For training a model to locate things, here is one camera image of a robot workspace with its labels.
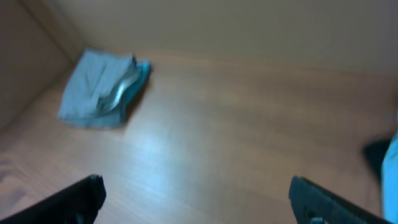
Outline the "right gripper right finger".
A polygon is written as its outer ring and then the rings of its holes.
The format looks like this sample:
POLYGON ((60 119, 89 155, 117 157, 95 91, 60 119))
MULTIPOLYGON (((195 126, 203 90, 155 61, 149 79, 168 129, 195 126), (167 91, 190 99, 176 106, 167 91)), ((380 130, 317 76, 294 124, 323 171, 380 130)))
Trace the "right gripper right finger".
POLYGON ((298 224, 388 224, 316 183, 293 176, 289 200, 298 224))

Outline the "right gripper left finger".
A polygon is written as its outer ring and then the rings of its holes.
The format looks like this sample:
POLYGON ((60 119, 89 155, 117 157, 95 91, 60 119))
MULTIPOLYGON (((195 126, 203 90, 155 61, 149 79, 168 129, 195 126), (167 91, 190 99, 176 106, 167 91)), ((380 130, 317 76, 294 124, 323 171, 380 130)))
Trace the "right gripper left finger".
POLYGON ((1 224, 93 224, 105 199, 103 177, 91 174, 1 224))

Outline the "grey shorts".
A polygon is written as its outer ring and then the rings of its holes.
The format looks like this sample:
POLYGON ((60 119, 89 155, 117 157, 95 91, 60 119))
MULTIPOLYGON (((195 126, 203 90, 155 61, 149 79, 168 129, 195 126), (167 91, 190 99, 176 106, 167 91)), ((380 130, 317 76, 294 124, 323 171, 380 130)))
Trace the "grey shorts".
POLYGON ((85 49, 66 87, 58 118, 79 128, 115 128, 122 94, 139 76, 132 55, 85 49))

